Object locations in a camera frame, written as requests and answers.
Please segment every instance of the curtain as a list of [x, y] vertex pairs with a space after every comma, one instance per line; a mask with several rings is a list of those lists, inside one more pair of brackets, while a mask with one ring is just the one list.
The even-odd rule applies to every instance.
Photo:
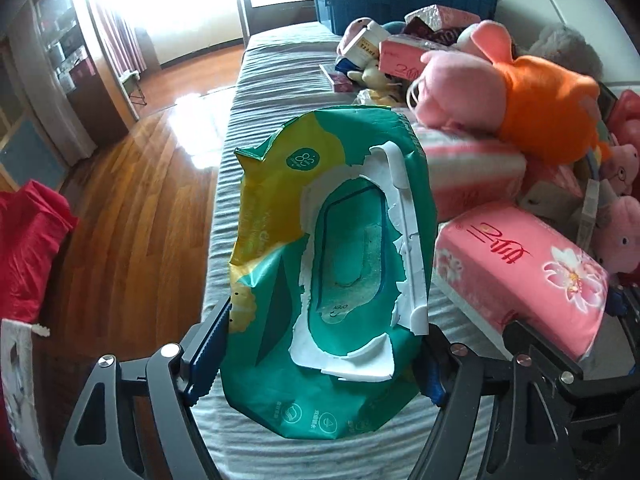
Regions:
[[133, 27], [118, 13], [100, 4], [95, 6], [98, 33], [107, 57], [118, 77], [127, 70], [146, 70], [146, 62]]
[[18, 76], [47, 135], [69, 166], [88, 158], [96, 145], [69, 104], [46, 57], [31, 0], [12, 21], [8, 37]]

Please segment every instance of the tiled headboard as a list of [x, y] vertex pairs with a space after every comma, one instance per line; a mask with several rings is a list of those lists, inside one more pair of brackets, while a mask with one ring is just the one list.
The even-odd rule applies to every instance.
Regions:
[[525, 48], [550, 23], [576, 28], [603, 62], [603, 83], [618, 95], [625, 88], [640, 93], [640, 55], [605, 0], [498, 0], [495, 19]]

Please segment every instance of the orange shirt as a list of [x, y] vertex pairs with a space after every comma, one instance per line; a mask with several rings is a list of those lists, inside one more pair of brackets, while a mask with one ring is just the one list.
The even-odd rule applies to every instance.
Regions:
[[533, 56], [494, 68], [507, 89], [500, 139], [554, 165], [571, 164], [596, 149], [597, 119], [580, 104], [585, 97], [598, 99], [600, 88], [591, 77]]

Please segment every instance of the mattress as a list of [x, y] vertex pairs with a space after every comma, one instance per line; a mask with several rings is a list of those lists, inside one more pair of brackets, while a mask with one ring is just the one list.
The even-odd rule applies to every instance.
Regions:
[[[259, 144], [295, 116], [353, 101], [353, 94], [332, 92], [318, 67], [335, 60], [339, 39], [319, 23], [305, 23], [257, 34], [249, 42], [218, 175], [203, 319], [230, 291], [228, 261], [238, 230], [242, 176], [233, 151]], [[451, 342], [500, 358], [496, 347], [433, 284], [429, 307], [430, 321]], [[462, 479], [476, 478], [491, 410], [492, 399], [483, 398]], [[424, 447], [438, 409], [418, 396], [373, 433], [335, 441], [289, 440], [232, 409], [218, 377], [192, 413], [223, 478], [404, 480]]]

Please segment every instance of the gray fluffy plush toy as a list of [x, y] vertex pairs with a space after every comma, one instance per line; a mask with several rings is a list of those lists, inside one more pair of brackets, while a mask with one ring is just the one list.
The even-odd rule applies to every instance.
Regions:
[[543, 28], [538, 40], [523, 54], [543, 57], [596, 81], [602, 79], [602, 62], [596, 51], [580, 32], [562, 23]]

